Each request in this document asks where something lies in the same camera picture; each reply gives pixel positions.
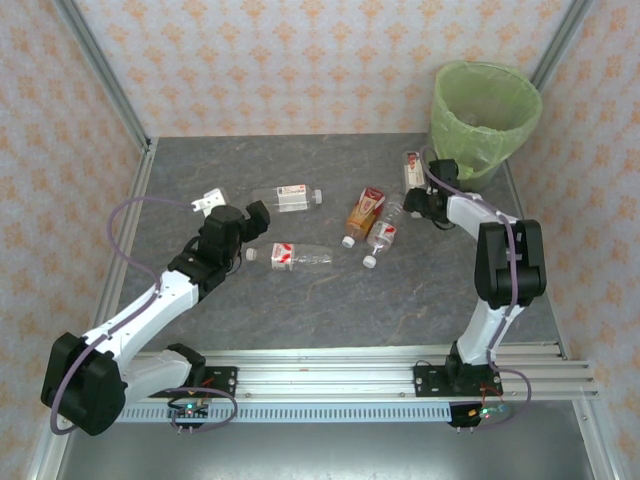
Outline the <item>right circuit board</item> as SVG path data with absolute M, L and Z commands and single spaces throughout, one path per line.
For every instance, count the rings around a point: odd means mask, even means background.
M 467 416 L 470 419 L 489 419 L 493 415 L 505 413 L 508 411 L 508 406 L 504 403 L 489 405 L 489 406 L 479 406 L 477 408 L 472 408 L 467 412 Z

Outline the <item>orange tea plastic bottle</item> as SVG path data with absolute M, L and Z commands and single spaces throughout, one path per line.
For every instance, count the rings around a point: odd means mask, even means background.
M 352 248 L 369 234 L 385 202 L 385 194 L 376 188 L 366 187 L 360 194 L 346 221 L 346 233 L 341 241 L 345 248 Z

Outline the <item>black mounting plate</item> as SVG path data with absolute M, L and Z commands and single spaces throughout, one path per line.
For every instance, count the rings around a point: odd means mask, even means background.
M 418 360 L 413 366 L 417 397 L 481 397 L 503 394 L 500 376 L 488 365 L 433 365 Z
M 188 387 L 190 394 L 196 398 L 219 398 L 220 395 L 200 390 L 195 391 L 195 387 L 220 390 L 234 396 L 237 377 L 237 367 L 205 365 L 196 368 L 195 372 L 191 372 L 184 386 Z

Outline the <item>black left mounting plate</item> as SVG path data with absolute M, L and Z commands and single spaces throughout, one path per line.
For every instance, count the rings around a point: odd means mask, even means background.
M 234 396 L 237 377 L 237 367 L 205 365 L 196 368 L 195 372 L 191 372 L 184 386 L 188 387 L 190 394 L 196 398 L 219 398 L 220 395 L 200 390 L 195 391 L 195 387 L 220 390 Z

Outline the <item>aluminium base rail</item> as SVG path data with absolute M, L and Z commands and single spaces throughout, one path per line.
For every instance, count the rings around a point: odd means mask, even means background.
M 249 402 L 406 402 L 415 397 L 414 365 L 440 365 L 448 345 L 210 350 L 213 366 L 238 369 L 236 397 Z M 507 401 L 598 400 L 601 388 L 586 361 L 561 356 L 556 343 L 515 343 L 498 349 L 497 364 Z

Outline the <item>clear bottle red white label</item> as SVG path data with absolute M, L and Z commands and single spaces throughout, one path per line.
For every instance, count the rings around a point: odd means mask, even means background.
M 274 242 L 257 248 L 247 248 L 245 258 L 274 271 L 311 273 L 332 265 L 333 250 L 319 245 Z

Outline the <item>aluminium corner post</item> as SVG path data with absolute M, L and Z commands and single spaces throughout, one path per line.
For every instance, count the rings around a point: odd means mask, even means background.
M 594 1 L 595 0 L 571 0 L 568 10 L 530 77 L 530 82 L 539 92 L 543 91 L 560 60 L 568 51 L 576 32 L 582 26 Z
M 52 0 L 59 14 L 67 23 L 81 51 L 96 74 L 101 85 L 120 116 L 134 142 L 148 150 L 152 143 L 129 101 L 124 88 L 115 75 L 109 60 L 100 47 L 76 0 Z

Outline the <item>aluminium side frame rail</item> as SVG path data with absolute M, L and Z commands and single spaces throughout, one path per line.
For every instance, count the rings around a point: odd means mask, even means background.
M 526 213 L 524 204 L 520 199 L 513 173 L 508 162 L 505 163 L 502 170 L 505 173 L 518 214 L 519 216 L 524 217 L 524 213 Z M 565 338 L 566 335 L 563 327 L 558 323 L 557 319 L 555 319 L 555 321 L 560 335 L 561 350 L 563 353 L 567 353 L 571 359 L 572 354 L 568 340 Z M 598 408 L 601 407 L 598 400 L 601 400 L 599 395 L 595 395 L 593 398 L 587 398 L 583 394 L 578 400 L 572 401 L 572 408 L 578 422 L 580 434 L 585 446 L 585 451 L 594 480 L 621 480 L 622 477 L 619 475 L 620 472 L 616 465 L 616 461 L 611 457 L 608 450 L 610 445 L 608 440 L 605 438 L 606 432 L 604 432 L 599 425 L 598 416 L 603 412 L 598 410 Z
M 145 146 L 132 180 L 129 198 L 146 192 L 158 142 L 158 137 L 152 137 Z M 116 244 L 125 254 L 131 252 L 141 209 L 142 203 L 137 202 L 135 205 L 127 206 L 116 216 L 116 219 L 121 221 Z M 102 290 L 90 317 L 89 328 L 99 326 L 115 315 L 126 272 L 127 262 L 116 253 L 111 253 L 101 285 Z M 50 431 L 49 420 L 46 419 L 26 480 L 56 480 L 69 440 L 69 435 L 54 435 Z

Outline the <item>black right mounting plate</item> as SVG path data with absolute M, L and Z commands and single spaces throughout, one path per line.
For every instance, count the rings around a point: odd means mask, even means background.
M 413 366 L 417 397 L 481 397 L 503 394 L 500 376 L 488 365 L 433 365 L 418 360 Z

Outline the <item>left circuit board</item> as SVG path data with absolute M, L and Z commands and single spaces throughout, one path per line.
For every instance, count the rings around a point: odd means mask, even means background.
M 195 420 L 203 422 L 209 416 L 208 406 L 203 403 L 187 402 L 176 403 L 169 401 L 167 403 L 169 409 L 168 417 L 176 420 Z

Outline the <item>circuit board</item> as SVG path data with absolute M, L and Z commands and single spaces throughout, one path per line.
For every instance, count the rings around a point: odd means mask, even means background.
M 195 420 L 203 422 L 209 416 L 208 406 L 203 403 L 187 402 L 176 403 L 169 401 L 167 403 L 169 409 L 168 417 L 176 420 Z
M 479 406 L 477 408 L 472 408 L 467 412 L 467 416 L 470 419 L 489 419 L 493 415 L 505 413 L 508 411 L 508 406 L 504 403 L 489 405 L 489 406 Z

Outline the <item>clear bottle green cap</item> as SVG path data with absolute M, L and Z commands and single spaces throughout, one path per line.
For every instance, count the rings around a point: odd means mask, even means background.
M 402 162 L 405 192 L 408 193 L 414 188 L 424 189 L 426 181 L 420 153 L 405 151 L 402 155 Z

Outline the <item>grey metal panel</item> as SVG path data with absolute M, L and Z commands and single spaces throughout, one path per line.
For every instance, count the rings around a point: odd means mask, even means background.
M 457 434 L 445 424 L 163 425 L 75 434 L 56 480 L 594 480 L 574 419 Z

